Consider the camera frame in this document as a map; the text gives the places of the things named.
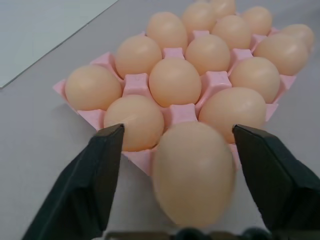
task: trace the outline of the pink foam tray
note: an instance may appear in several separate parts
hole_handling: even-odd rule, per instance
[[[270,32],[274,34],[278,32],[273,28]],[[209,34],[208,31],[194,31],[193,38]],[[197,117],[199,115],[200,109],[212,95],[218,93],[221,90],[231,88],[232,84],[230,83],[228,76],[234,67],[242,60],[247,58],[252,58],[252,52],[257,46],[257,44],[262,41],[266,36],[253,35],[250,49],[233,49],[231,51],[231,62],[229,71],[208,71],[201,76],[202,90],[201,95],[196,104],[187,104],[187,105],[171,105],[170,107],[164,108],[159,106],[161,112],[163,113],[165,130],[170,126],[189,121],[198,121]],[[182,48],[165,48],[163,50],[164,58],[178,57],[184,59]],[[153,100],[152,95],[149,90],[148,75],[146,73],[126,75],[124,79],[121,79],[115,71],[115,59],[114,56],[107,52],[97,59],[93,60],[90,64],[100,65],[108,70],[110,70],[120,81],[123,87],[122,96],[138,94],[146,96]],[[278,107],[278,100],[281,96],[289,90],[291,85],[294,83],[295,76],[285,76],[281,75],[281,86],[279,92],[272,104],[267,104],[267,113],[266,119],[267,122],[271,116],[274,114]],[[53,86],[53,89],[68,103],[66,94],[65,94],[65,80],[61,80],[56,85]],[[97,131],[103,128],[103,118],[105,115],[104,110],[91,110],[91,111],[76,111],[78,115],[83,117],[89,124],[91,124]],[[238,156],[237,147],[235,144],[230,144],[230,149],[232,151],[235,165],[237,168],[241,166]],[[130,159],[135,165],[137,165],[141,170],[143,170],[147,175],[151,175],[151,164],[153,159],[153,154],[157,147],[153,149],[147,149],[139,152],[122,152],[128,159]]]

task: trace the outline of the white surface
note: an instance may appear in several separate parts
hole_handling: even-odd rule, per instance
[[[95,130],[75,114],[52,86],[75,68],[112,51],[141,33],[159,11],[181,15],[191,0],[119,0],[0,92],[0,239],[19,240],[66,165]],[[266,129],[320,176],[320,1],[237,0],[238,11],[254,5],[275,14],[274,26],[303,23],[315,32],[308,65]],[[241,233],[263,226],[241,170],[232,204],[207,230]],[[108,231],[174,231],[177,228],[154,199],[150,179],[123,158]]]
[[[0,0],[0,88],[117,0]]]

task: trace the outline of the brown egg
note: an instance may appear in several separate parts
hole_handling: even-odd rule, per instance
[[[308,61],[304,43],[293,36],[277,33],[262,40],[253,52],[272,62],[282,75],[296,75]]]
[[[239,16],[229,15],[221,18],[213,27],[211,34],[222,38],[229,49],[248,49],[251,43],[249,25]]]
[[[217,19],[236,14],[235,0],[211,0],[211,2]]]
[[[137,35],[125,40],[115,55],[115,67],[124,79],[127,74],[150,74],[162,59],[157,43],[147,36]]]
[[[138,152],[153,148],[165,127],[164,117],[157,104],[142,95],[121,97],[105,113],[105,128],[124,124],[122,150]]]
[[[182,48],[188,46],[187,30],[179,17],[171,12],[158,12],[148,23],[146,35],[153,39],[161,49]]]
[[[162,107],[195,104],[201,93],[201,80],[188,61],[170,57],[152,69],[149,88],[154,100]]]
[[[234,124],[261,128],[266,112],[267,105],[259,93],[249,88],[231,87],[207,100],[200,111],[199,121],[216,129],[232,144],[235,142]]]
[[[213,7],[208,2],[195,2],[191,4],[182,15],[182,22],[189,37],[195,30],[211,31],[216,21],[217,18],[213,13]]]
[[[315,44],[315,34],[310,27],[304,24],[293,24],[281,30],[281,33],[288,34],[292,37],[300,39],[305,43],[310,52]]]
[[[223,137],[196,121],[179,123],[164,133],[152,166],[156,199],[181,227],[214,224],[230,203],[235,174]]]
[[[241,17],[249,25],[252,34],[268,35],[272,28],[273,16],[265,7],[254,6],[242,13]]]
[[[98,65],[76,69],[65,83],[65,96],[75,110],[107,110],[121,97],[118,79],[106,68]]]
[[[233,87],[244,87],[257,91],[267,104],[274,101],[281,82],[276,66],[263,57],[242,60],[232,70],[229,80]]]
[[[207,71],[227,71],[230,50],[220,37],[208,34],[197,37],[189,44],[185,59],[195,66],[200,76]]]

